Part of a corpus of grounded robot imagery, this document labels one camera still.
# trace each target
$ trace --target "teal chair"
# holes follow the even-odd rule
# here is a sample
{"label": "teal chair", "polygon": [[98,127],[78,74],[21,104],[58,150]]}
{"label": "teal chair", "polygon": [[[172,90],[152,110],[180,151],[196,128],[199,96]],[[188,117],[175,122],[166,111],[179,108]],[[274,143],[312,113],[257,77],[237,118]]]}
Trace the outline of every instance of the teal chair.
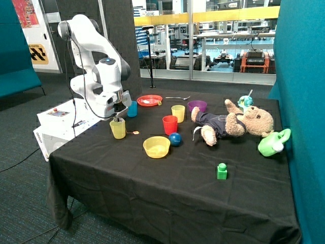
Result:
{"label": "teal chair", "polygon": [[38,86],[42,84],[33,69],[28,44],[12,1],[1,0],[0,98]]}
{"label": "teal chair", "polygon": [[283,0],[274,41],[282,124],[303,244],[325,243],[325,1]]}

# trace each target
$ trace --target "teddy bear ear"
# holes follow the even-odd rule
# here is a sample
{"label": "teddy bear ear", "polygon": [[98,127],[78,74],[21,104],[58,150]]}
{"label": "teddy bear ear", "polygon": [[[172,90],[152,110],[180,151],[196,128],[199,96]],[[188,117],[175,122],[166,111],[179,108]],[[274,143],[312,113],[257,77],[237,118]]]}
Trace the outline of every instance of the teddy bear ear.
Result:
{"label": "teddy bear ear", "polygon": [[267,137],[271,135],[274,132],[274,130],[268,131],[268,132],[262,132],[262,137]]}

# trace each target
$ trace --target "yellow railing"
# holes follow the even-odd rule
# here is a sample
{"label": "yellow railing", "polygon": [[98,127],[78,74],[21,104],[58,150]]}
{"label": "yellow railing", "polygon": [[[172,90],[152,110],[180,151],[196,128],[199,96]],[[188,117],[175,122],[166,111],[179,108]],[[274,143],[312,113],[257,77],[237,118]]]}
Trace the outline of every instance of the yellow railing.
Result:
{"label": "yellow railing", "polygon": [[[193,13],[193,22],[278,18],[280,6]],[[135,17],[135,26],[188,23],[188,14]]]}

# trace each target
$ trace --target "spoon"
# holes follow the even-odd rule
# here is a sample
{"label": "spoon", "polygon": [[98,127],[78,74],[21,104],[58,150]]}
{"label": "spoon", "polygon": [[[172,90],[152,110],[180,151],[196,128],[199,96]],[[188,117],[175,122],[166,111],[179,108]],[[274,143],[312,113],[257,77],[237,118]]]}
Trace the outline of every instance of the spoon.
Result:
{"label": "spoon", "polygon": [[183,100],[187,100],[189,99],[191,96],[188,96],[187,98],[179,98],[179,99],[183,99]]}

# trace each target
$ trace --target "glass wall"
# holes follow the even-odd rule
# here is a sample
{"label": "glass wall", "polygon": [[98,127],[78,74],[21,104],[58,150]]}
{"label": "glass wall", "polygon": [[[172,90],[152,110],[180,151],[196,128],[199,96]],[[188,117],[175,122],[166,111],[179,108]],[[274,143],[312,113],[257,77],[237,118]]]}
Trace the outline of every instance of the glass wall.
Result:
{"label": "glass wall", "polygon": [[[273,84],[280,0],[133,0],[142,77]],[[150,54],[147,31],[149,29]]]}

